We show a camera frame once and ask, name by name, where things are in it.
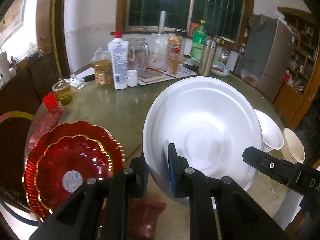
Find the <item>red bottle cap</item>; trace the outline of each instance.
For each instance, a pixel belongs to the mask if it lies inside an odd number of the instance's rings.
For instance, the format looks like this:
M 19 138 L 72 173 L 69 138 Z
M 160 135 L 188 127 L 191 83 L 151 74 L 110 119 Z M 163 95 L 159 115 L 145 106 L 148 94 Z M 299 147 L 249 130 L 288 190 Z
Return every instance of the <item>red bottle cap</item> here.
M 122 38 L 122 32 L 115 32 L 114 36 L 115 38 Z

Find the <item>green plastic bottle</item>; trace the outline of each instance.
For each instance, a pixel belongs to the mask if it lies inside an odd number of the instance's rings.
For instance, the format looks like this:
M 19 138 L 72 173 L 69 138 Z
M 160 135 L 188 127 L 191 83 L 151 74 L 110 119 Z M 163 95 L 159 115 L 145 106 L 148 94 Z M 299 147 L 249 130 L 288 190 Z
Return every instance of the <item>green plastic bottle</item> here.
M 201 59 L 201 54 L 203 50 L 204 40 L 207 37 L 207 32 L 204 29 L 205 21 L 201 20 L 200 25 L 194 29 L 192 38 L 192 48 L 190 56 L 196 60 Z

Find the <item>plate label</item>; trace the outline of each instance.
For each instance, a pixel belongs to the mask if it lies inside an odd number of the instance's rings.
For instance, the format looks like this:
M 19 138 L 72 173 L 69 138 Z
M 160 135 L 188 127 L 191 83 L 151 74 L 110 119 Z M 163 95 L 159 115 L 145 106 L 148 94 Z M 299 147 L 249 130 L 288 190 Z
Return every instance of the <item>plate label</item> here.
M 78 171 L 68 171 L 62 178 L 63 188 L 70 193 L 75 192 L 82 182 L 82 176 Z

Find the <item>white bowl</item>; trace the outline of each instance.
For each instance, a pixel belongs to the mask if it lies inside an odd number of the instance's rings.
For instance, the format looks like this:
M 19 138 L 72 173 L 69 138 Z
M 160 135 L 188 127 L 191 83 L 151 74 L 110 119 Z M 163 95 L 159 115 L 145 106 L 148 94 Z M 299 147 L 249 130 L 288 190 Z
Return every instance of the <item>white bowl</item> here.
M 291 163 L 303 163 L 306 156 L 299 138 L 288 128 L 284 128 L 283 136 L 284 147 L 281 149 L 281 152 L 284 158 Z
M 143 128 L 143 151 L 158 187 L 175 202 L 170 187 L 167 147 L 206 176 L 232 177 L 248 190 L 258 171 L 243 162 L 243 151 L 263 149 L 259 120 L 236 89 L 210 77 L 191 77 L 172 84 L 153 102 Z
M 284 145 L 283 135 L 278 125 L 264 112 L 254 110 L 261 126 L 263 135 L 263 151 L 280 150 Z

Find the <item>round table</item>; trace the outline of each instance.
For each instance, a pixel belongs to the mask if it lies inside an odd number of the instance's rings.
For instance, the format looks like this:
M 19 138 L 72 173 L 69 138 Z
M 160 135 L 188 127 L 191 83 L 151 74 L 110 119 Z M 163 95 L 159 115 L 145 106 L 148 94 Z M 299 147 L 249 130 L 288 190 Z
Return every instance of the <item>round table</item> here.
M 254 88 L 232 75 L 220 77 L 211 74 L 211 76 L 236 88 L 253 108 L 269 115 L 283 130 L 283 124 L 273 105 Z M 113 138 L 123 146 L 127 167 L 132 158 L 141 154 L 143 125 L 153 101 L 165 88 L 178 80 L 128 87 L 123 90 L 116 90 L 113 85 L 99 86 L 94 81 L 90 82 L 77 91 L 59 123 L 86 121 L 107 128 Z M 35 115 L 28 138 L 46 113 L 42 105 Z M 273 150 L 269 154 L 283 159 L 281 151 Z M 287 188 L 259 172 L 247 192 L 273 217 L 284 200 Z M 151 176 L 149 176 L 145 199 L 166 203 L 165 210 L 157 220 L 155 239 L 189 239 L 189 209 L 176 204 L 164 195 Z

